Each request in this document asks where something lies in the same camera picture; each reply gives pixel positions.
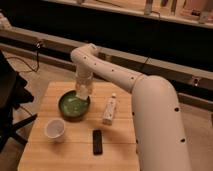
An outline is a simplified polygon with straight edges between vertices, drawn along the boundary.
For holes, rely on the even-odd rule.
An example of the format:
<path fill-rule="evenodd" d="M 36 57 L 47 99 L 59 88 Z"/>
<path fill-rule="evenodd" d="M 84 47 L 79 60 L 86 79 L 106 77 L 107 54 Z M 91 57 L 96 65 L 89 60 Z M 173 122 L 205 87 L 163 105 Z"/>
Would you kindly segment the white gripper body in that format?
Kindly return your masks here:
<path fill-rule="evenodd" d="M 82 100 L 86 100 L 93 90 L 93 76 L 80 77 L 76 76 L 76 96 Z"/>

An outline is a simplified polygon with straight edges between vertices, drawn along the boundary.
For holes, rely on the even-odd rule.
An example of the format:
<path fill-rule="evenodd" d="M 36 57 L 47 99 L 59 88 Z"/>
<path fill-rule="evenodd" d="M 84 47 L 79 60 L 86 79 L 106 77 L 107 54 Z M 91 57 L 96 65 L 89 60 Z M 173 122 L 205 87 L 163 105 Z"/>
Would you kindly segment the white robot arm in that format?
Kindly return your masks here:
<path fill-rule="evenodd" d="M 71 51 L 77 79 L 95 73 L 131 94 L 133 124 L 141 171 L 192 171 L 177 93 L 163 77 L 147 76 L 96 55 L 86 44 Z"/>

